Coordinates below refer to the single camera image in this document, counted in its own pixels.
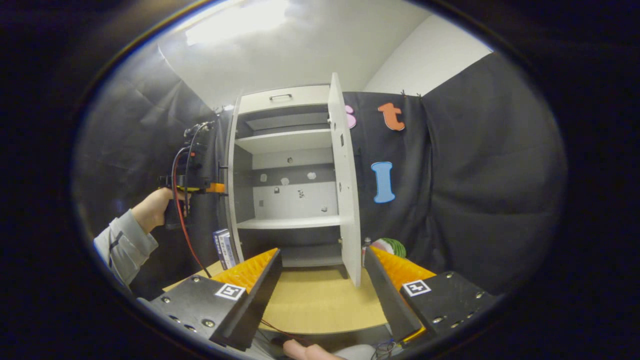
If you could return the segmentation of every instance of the black curtain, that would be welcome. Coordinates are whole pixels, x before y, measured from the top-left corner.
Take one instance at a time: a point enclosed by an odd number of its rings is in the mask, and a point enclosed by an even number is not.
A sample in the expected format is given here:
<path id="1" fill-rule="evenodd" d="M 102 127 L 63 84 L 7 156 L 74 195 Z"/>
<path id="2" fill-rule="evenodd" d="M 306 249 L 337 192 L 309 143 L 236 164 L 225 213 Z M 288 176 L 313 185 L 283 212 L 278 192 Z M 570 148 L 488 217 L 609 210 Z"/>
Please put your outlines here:
<path id="1" fill-rule="evenodd" d="M 344 92 L 344 103 L 353 108 L 356 126 L 351 128 L 362 238 L 393 238 L 407 250 L 427 242 L 424 219 L 429 200 L 429 135 L 420 97 L 369 92 Z M 402 111 L 401 131 L 390 130 L 378 108 L 392 103 Z M 394 200 L 374 202 L 377 194 L 373 163 L 389 161 Z"/>
<path id="2" fill-rule="evenodd" d="M 410 257 L 508 291 L 542 261 L 561 215 L 567 165 L 554 116 L 495 53 L 422 101 L 433 154 L 429 240 Z"/>
<path id="3" fill-rule="evenodd" d="M 216 118 L 174 73 L 157 46 L 138 51 L 103 83 L 88 108 L 74 151 L 72 187 L 87 241 L 157 188 L 158 176 L 170 173 L 185 129 Z M 226 131 L 217 128 L 202 141 L 210 148 L 222 147 L 219 142 L 224 142 Z M 215 156 L 207 155 L 204 176 L 216 175 L 215 161 L 210 161 Z M 217 261 L 211 241 L 218 223 L 217 200 L 217 195 L 209 194 L 194 197 L 191 203 L 191 221 L 208 219 L 205 226 L 191 230 L 193 247 L 205 266 Z M 157 227 L 152 235 L 159 247 L 131 283 L 136 296 L 148 299 L 199 270 L 180 230 Z"/>

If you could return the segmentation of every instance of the white cabinet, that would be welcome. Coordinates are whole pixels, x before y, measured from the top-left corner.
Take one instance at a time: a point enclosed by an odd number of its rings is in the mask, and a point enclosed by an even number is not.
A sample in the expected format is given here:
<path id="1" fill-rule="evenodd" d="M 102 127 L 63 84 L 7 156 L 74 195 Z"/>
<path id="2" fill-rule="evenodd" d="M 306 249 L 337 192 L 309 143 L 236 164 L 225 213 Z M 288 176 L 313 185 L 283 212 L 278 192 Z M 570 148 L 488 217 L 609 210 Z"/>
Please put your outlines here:
<path id="1" fill-rule="evenodd" d="M 337 74 L 331 85 L 242 96 L 231 135 L 227 207 L 239 260 L 280 247 L 284 266 L 344 264 L 359 286 L 358 192 Z"/>

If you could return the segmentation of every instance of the drawer handle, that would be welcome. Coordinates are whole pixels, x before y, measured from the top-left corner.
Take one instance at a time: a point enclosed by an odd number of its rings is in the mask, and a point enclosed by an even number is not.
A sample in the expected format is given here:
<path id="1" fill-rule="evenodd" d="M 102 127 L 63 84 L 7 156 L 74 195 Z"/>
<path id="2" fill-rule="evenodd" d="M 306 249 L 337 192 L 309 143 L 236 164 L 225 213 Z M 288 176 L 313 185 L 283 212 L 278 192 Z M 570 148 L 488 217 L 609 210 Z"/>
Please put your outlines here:
<path id="1" fill-rule="evenodd" d="M 273 100 L 274 97 L 280 97 L 280 96 L 288 96 L 290 98 L 293 98 L 293 95 L 291 94 L 282 94 L 282 95 L 276 95 L 276 96 L 269 96 L 269 100 Z"/>

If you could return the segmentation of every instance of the watermelon toy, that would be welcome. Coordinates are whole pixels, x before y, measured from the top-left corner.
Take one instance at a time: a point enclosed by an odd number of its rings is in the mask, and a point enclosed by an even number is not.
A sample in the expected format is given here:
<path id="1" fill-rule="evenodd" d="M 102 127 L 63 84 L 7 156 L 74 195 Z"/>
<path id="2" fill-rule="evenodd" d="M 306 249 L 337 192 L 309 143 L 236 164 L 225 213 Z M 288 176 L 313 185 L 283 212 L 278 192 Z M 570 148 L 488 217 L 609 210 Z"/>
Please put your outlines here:
<path id="1" fill-rule="evenodd" d="M 389 254 L 399 256 L 400 258 L 406 258 L 406 249 L 404 248 L 404 245 L 395 239 L 380 238 L 374 241 L 371 246 L 384 250 Z"/>

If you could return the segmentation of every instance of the ceiling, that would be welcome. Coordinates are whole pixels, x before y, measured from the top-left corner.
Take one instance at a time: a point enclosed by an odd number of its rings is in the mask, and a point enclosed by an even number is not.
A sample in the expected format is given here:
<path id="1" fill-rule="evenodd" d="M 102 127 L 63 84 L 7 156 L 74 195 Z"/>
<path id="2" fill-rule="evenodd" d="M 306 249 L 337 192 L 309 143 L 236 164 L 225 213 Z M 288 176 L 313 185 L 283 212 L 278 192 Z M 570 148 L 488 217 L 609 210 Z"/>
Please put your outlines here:
<path id="1" fill-rule="evenodd" d="M 273 29 L 188 45 L 189 28 L 183 26 L 158 44 L 174 71 L 216 108 L 234 104 L 241 94 L 329 83 L 332 72 L 338 73 L 343 91 L 363 90 L 431 15 L 400 0 L 288 0 L 286 7 L 284 22 Z M 210 20 L 220 20 L 225 12 Z"/>

